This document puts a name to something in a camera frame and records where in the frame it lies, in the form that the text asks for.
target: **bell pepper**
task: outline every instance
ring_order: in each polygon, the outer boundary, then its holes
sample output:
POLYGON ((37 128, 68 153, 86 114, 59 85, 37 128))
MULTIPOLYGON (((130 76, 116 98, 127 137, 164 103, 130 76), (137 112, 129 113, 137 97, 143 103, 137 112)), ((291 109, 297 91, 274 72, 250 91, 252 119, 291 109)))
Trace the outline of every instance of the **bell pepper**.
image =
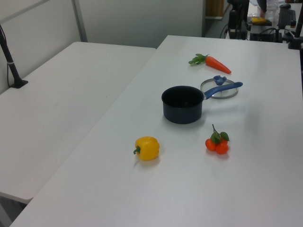
POLYGON ((134 155, 137 153, 139 159, 148 161, 159 155, 160 145, 158 141, 151 136, 141 137, 135 142, 134 155))

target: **white wall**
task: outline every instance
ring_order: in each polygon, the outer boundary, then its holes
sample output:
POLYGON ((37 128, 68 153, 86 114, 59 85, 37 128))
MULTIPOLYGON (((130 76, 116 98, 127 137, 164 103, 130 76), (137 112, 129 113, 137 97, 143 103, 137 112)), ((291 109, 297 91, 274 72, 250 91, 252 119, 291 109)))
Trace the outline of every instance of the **white wall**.
POLYGON ((78 0, 88 42, 157 48, 202 35, 205 0, 78 0))
MULTIPOLYGON (((49 0, 1 26, 21 78, 80 41, 71 0, 49 0)), ((6 89, 6 59, 0 49, 0 94, 6 89)))

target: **carrot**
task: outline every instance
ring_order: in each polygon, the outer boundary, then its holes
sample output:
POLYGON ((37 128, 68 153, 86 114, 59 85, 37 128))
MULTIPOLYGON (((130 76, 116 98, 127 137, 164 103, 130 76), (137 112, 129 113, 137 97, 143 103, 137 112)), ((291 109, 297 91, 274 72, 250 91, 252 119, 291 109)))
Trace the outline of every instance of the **carrot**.
POLYGON ((208 66, 220 70, 222 72, 225 72, 227 74, 231 74, 232 71, 230 71, 225 65, 223 65, 222 63, 220 63, 218 60, 216 60, 215 58, 211 57, 211 56, 204 56, 200 53, 196 54, 196 57, 194 57, 191 61, 189 61, 189 64, 201 64, 202 62, 205 62, 208 66))
POLYGON ((225 65, 223 65, 222 63, 220 63, 219 61, 217 61, 215 58, 211 57, 211 56, 208 56, 206 59, 205 59, 205 63, 214 68, 214 69, 217 69, 217 70, 220 70, 222 72, 225 72, 227 74, 231 74, 232 71, 230 71, 225 65))

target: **blue handle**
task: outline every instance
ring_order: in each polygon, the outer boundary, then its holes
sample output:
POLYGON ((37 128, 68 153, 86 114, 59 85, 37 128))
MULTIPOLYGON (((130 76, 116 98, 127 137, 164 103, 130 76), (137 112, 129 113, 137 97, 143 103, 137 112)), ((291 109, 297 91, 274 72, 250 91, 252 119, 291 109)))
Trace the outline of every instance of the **blue handle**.
POLYGON ((236 82, 236 83, 233 83, 233 84, 227 84, 227 85, 217 86, 217 87, 214 87, 214 88, 206 91, 204 93, 204 96, 206 97, 206 99, 209 99, 213 94, 215 94, 215 93, 217 93, 219 91, 225 91, 225 90, 241 87, 242 85, 243 85, 242 82, 236 82))

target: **saucepan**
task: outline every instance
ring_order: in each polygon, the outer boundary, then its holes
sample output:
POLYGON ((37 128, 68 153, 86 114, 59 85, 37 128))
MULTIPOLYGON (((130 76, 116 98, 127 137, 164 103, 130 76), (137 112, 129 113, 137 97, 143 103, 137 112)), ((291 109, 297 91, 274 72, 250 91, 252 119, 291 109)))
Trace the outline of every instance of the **saucepan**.
POLYGON ((232 84, 214 87, 205 93, 191 86, 171 87, 163 92, 163 114, 173 123, 189 124, 197 121, 202 115, 202 102, 209 99, 213 94, 237 87, 243 83, 236 82, 232 84))

